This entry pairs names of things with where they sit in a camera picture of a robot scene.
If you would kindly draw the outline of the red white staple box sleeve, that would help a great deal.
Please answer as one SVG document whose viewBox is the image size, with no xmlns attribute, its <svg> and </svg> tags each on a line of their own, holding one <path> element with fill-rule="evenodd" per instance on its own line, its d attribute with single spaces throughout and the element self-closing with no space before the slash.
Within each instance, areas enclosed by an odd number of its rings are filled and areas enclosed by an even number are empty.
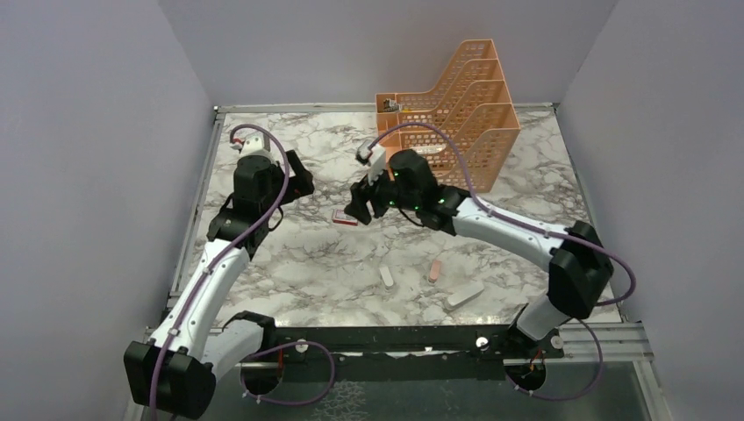
<svg viewBox="0 0 744 421">
<path fill-rule="evenodd" d="M 332 221 L 335 224 L 339 225 L 357 226 L 359 224 L 359 222 L 355 218 L 348 216 L 343 210 L 340 209 L 336 209 L 333 211 Z"/>
</svg>

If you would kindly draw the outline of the pink stapler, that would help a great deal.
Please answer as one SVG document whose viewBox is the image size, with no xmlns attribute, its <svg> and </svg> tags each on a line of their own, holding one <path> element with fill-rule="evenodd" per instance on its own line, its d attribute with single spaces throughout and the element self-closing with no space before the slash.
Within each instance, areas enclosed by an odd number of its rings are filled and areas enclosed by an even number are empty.
<svg viewBox="0 0 744 421">
<path fill-rule="evenodd" d="M 427 280 L 431 284 L 435 284 L 441 275 L 442 262 L 438 259 L 434 260 L 430 266 L 430 270 L 427 276 Z"/>
</svg>

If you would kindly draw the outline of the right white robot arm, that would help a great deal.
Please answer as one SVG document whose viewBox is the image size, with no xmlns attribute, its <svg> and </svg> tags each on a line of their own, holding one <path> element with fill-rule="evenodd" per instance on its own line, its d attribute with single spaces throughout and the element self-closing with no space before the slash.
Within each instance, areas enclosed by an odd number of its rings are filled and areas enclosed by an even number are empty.
<svg viewBox="0 0 744 421">
<path fill-rule="evenodd" d="M 368 225 L 387 210 L 410 211 L 420 225 L 452 236 L 478 239 L 514 253 L 544 270 L 547 292 L 527 304 L 506 333 L 508 349 L 526 357 L 553 329 L 586 319 L 614 273 L 592 225 L 551 225 L 502 210 L 465 189 L 435 180 L 427 160 L 413 150 L 394 153 L 361 146 L 356 159 L 368 172 L 350 188 L 344 212 Z"/>
</svg>

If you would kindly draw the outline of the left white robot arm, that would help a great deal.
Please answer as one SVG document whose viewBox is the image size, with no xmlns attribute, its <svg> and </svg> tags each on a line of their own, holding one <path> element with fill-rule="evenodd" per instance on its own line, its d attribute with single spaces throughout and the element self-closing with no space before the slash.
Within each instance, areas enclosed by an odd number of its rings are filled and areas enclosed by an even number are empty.
<svg viewBox="0 0 744 421">
<path fill-rule="evenodd" d="M 173 309 L 146 342 L 133 341 L 124 365 L 135 403 L 189 419 L 200 418 L 219 380 L 248 354 L 275 351 L 273 318 L 248 312 L 213 336 L 226 295 L 261 242 L 275 211 L 314 191 L 313 176 L 289 150 L 274 161 L 265 150 L 238 160 L 234 191 L 209 224 L 199 264 Z"/>
</svg>

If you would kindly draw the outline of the binder clips in organizer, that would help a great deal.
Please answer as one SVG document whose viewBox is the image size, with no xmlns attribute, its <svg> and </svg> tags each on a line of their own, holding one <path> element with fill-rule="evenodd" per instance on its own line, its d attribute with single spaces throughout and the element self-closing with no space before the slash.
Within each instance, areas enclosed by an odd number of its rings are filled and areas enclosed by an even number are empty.
<svg viewBox="0 0 744 421">
<path fill-rule="evenodd" d="M 401 110 L 401 106 L 395 99 L 386 98 L 383 100 L 383 107 L 382 107 L 383 113 L 400 112 L 400 110 Z"/>
</svg>

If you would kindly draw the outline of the orange plastic file organizer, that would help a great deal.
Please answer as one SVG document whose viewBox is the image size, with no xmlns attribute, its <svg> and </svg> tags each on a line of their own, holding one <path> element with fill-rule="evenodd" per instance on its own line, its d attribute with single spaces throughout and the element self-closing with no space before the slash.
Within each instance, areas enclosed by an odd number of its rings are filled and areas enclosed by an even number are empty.
<svg viewBox="0 0 744 421">
<path fill-rule="evenodd" d="M 400 112 L 383 113 L 395 99 Z M 466 39 L 439 80 L 424 92 L 376 94 L 377 130 L 399 130 L 383 138 L 386 153 L 411 149 L 429 162 L 439 182 L 465 188 L 457 153 L 478 193 L 492 190 L 520 132 L 501 61 L 491 39 Z"/>
</svg>

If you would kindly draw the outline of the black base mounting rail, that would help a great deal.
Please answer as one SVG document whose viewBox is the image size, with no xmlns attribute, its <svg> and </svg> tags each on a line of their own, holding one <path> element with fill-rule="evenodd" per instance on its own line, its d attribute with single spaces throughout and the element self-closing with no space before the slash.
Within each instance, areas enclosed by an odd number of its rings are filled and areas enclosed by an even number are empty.
<svg viewBox="0 0 744 421">
<path fill-rule="evenodd" d="M 508 325 L 278 327 L 268 345 L 287 349 L 236 368 L 251 381 L 502 381 L 507 365 L 560 359 L 552 331 L 536 346 L 508 337 Z"/>
</svg>

